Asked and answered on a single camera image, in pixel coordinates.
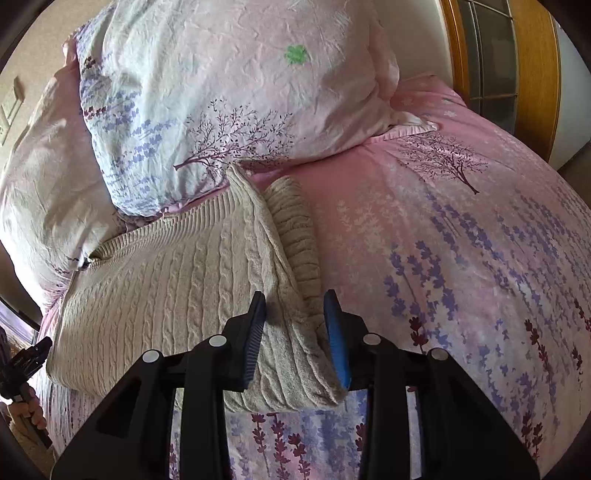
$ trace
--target tree print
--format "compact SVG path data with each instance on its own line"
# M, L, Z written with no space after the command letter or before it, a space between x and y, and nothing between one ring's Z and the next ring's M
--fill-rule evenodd
M480 193L472 186L466 174L482 173L487 168L486 162L457 138L429 132L400 139L399 145L401 153L408 158L406 165L419 175L423 174L431 179L439 177L459 180L474 195Z
M213 181L221 181L237 161L250 170L261 164L277 166L293 145L294 136L288 133L290 118L290 113L277 111L261 115L248 105L229 109L225 100L213 100L196 120L187 120L195 146L191 156L174 169L198 163Z

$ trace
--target light switch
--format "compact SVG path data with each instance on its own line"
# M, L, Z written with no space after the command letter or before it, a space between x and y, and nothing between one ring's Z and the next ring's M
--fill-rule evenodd
M8 121L8 125L12 125L12 121L17 115L18 109L22 105L22 96L17 87L17 80L14 79L12 87L7 91L2 100L2 108Z
M10 125L8 125L8 120L4 114L4 107L0 106L0 145L4 145L8 129L10 129Z

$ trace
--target pillowcase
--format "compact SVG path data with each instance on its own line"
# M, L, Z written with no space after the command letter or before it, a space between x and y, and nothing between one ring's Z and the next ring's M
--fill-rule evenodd
M23 287L45 314L72 271L125 231L82 118L79 66L47 85L0 178L0 241Z
M127 215L211 192L234 162L317 160L406 118L368 0L129 0L77 39L85 121Z

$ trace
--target green clover print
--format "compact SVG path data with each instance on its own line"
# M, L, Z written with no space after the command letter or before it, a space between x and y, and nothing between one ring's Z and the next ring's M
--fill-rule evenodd
M303 65L310 60L310 55L303 45L290 45L285 49L285 58L290 65Z

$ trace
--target cable knit sweater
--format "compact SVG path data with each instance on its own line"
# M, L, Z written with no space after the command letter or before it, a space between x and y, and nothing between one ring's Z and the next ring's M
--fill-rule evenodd
M320 268L299 185L261 195L235 167L230 188L200 206L102 245L64 299L50 378L104 396L146 350L191 349L267 298L255 378L226 393L230 411L333 407L344 396L319 347Z

